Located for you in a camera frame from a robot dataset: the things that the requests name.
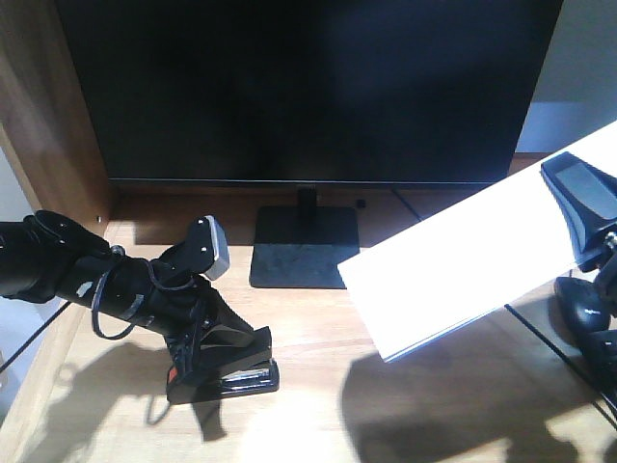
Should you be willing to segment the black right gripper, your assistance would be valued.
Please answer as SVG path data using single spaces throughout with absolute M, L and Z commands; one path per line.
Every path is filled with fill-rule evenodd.
M 541 176 L 565 219 L 578 268 L 598 268 L 595 289 L 616 317 L 616 178 L 567 151 L 544 161 Z

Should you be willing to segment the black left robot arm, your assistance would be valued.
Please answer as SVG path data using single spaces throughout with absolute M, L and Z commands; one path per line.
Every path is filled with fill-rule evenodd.
M 268 328 L 254 329 L 212 281 L 229 268 L 228 244 L 216 219 L 202 216 L 185 238 L 156 259 L 133 258 L 66 216 L 39 210 L 1 225 L 1 294 L 42 304 L 55 297 L 99 317 L 163 336 L 173 365 L 169 401 L 212 400 L 274 391 L 279 372 Z

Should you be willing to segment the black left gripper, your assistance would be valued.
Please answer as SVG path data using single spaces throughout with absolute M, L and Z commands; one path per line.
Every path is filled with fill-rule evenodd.
M 185 241 L 152 260 L 59 248 L 55 264 L 56 294 L 91 309 L 97 336 L 107 336 L 102 314 L 128 324 L 118 338 L 136 326 L 165 336 L 172 359 L 168 386 L 201 386 L 204 367 L 256 367 L 270 361 L 270 328 L 253 328 L 202 274 L 189 270 Z

